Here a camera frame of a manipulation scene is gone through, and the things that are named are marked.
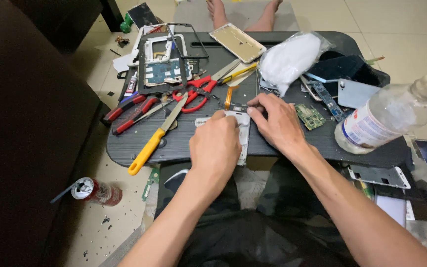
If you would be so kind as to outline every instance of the red can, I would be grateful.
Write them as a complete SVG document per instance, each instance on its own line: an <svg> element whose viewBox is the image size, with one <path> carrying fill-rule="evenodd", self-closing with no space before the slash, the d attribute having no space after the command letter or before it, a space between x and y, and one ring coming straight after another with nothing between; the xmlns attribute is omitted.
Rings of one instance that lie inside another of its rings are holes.
<svg viewBox="0 0 427 267"><path fill-rule="evenodd" d="M72 196L78 200L114 206L122 200L123 191L116 186L85 177L75 183Z"/></svg>

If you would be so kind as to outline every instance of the plastic bag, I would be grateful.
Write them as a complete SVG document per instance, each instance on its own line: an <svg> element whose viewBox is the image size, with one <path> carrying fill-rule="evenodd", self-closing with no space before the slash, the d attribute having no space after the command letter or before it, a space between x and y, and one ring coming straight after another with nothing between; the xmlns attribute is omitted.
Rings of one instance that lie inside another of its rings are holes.
<svg viewBox="0 0 427 267"><path fill-rule="evenodd" d="M319 60L333 45L316 32L297 32L268 49L259 60L259 72L278 87L283 97L289 85Z"/></svg>

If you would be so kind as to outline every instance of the hand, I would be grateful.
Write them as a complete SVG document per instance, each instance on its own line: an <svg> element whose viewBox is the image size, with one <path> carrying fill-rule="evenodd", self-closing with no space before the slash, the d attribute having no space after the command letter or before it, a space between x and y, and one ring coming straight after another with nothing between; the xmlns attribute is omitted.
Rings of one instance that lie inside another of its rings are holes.
<svg viewBox="0 0 427 267"><path fill-rule="evenodd" d="M308 145L299 124L296 109L274 94L258 94L248 101L248 115L258 126L266 141L276 147L283 155L293 161L304 145ZM268 113L268 120L263 112Z"/></svg>
<svg viewBox="0 0 427 267"><path fill-rule="evenodd" d="M199 190L205 190L213 201L222 192L240 158L240 130L234 116L219 110L195 130L189 141L192 168L189 178Z"/></svg>

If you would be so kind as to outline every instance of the bottle label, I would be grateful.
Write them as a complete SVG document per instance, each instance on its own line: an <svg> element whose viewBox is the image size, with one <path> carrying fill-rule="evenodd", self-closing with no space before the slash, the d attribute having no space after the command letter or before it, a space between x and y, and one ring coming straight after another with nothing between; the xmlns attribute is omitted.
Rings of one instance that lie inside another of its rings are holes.
<svg viewBox="0 0 427 267"><path fill-rule="evenodd" d="M342 132L350 142L363 148L376 148L402 135L381 124L371 114L368 101L345 119Z"/></svg>

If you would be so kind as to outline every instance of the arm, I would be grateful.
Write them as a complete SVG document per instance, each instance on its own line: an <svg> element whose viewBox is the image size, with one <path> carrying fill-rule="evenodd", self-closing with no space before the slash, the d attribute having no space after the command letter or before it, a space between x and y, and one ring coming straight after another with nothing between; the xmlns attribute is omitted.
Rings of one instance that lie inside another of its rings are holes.
<svg viewBox="0 0 427 267"><path fill-rule="evenodd" d="M241 153L236 124L235 117L225 117L223 111L217 111L196 129L189 142L192 168L119 267L176 264L200 216L220 195L234 172Z"/></svg>
<svg viewBox="0 0 427 267"><path fill-rule="evenodd" d="M360 266L427 266L427 249L306 142L293 104L273 94L259 94L248 104L260 133L303 174Z"/></svg>

